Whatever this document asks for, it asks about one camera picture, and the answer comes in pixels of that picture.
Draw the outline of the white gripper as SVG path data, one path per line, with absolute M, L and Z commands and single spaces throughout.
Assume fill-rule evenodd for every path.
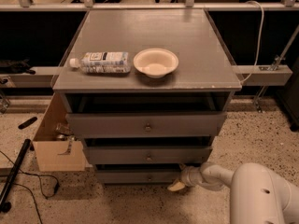
M 199 186 L 203 183 L 203 177 L 199 167 L 187 166 L 184 163 L 179 165 L 181 172 L 180 180 L 176 179 L 167 187 L 169 191 L 176 192 L 184 189 L 186 186 Z

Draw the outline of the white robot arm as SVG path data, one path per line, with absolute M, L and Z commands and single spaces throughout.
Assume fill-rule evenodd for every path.
M 235 171 L 212 162 L 180 168 L 170 191 L 230 189 L 230 224 L 299 224 L 299 188 L 261 164 L 244 163 Z

